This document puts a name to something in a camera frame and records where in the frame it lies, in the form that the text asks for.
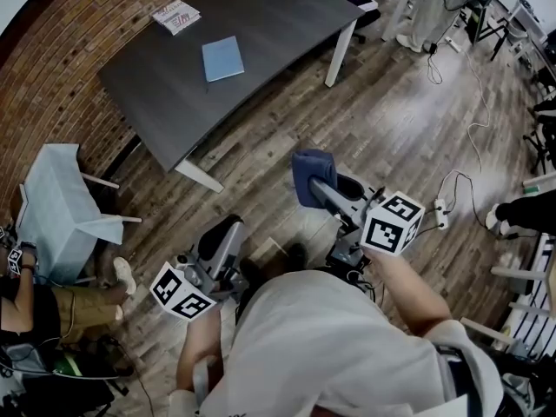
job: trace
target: khaki shorts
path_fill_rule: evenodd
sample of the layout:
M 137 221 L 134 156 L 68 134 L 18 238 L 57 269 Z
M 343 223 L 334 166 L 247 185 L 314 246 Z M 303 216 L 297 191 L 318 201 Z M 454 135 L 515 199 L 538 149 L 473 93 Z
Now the khaki shorts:
M 58 303 L 60 314 L 60 335 L 70 330 L 71 304 L 75 295 L 75 314 L 71 333 L 61 339 L 61 343 L 75 343 L 83 336 L 86 328 L 108 324 L 116 320 L 118 306 L 108 304 L 108 300 L 100 288 L 52 288 Z

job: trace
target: electrical outlet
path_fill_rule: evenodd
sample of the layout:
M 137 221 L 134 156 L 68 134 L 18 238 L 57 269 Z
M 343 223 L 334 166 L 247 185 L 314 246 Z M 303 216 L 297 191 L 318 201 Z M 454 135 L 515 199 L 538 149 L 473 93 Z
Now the electrical outlet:
M 436 225 L 440 230 L 448 228 L 448 215 L 446 212 L 446 203 L 443 199 L 434 201 L 434 215 L 436 216 Z
M 446 36 L 445 37 L 446 42 L 452 47 L 452 49 L 457 52 L 458 54 L 461 53 L 461 48 L 460 46 L 454 41 L 452 40 L 451 37 Z

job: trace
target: brick wall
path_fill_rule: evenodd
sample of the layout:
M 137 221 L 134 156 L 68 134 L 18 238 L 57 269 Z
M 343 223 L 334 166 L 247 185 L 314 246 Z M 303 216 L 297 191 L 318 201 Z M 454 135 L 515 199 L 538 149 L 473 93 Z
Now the brick wall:
M 0 69 L 0 219 L 46 142 L 81 144 L 101 175 L 133 137 L 97 71 L 171 0 L 54 0 Z

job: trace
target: dark gray tabletop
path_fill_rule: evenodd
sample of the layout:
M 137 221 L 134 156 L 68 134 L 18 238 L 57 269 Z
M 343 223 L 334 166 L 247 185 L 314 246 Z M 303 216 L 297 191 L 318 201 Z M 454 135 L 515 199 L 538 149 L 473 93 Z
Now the dark gray tabletop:
M 297 58 L 364 11 L 345 0 L 185 0 L 201 20 L 172 36 L 152 23 L 100 71 L 156 160 L 170 171 Z M 236 36 L 245 73 L 207 83 L 201 47 Z

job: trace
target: white t-shirt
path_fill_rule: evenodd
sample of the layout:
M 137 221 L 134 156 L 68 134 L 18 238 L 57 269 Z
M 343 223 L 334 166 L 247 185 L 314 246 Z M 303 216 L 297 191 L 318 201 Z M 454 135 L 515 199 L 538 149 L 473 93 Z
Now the white t-shirt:
M 306 417 L 316 404 L 350 417 L 421 417 L 451 402 L 459 410 L 451 416 L 466 416 L 467 402 L 452 401 L 449 366 L 432 342 L 461 350 L 483 414 L 494 416 L 500 377 L 460 323 L 445 321 L 424 339 L 409 336 L 346 282 L 314 270 L 286 274 L 249 303 L 226 373 L 200 415 Z M 192 393 L 170 396 L 171 417 L 193 416 L 196 409 Z

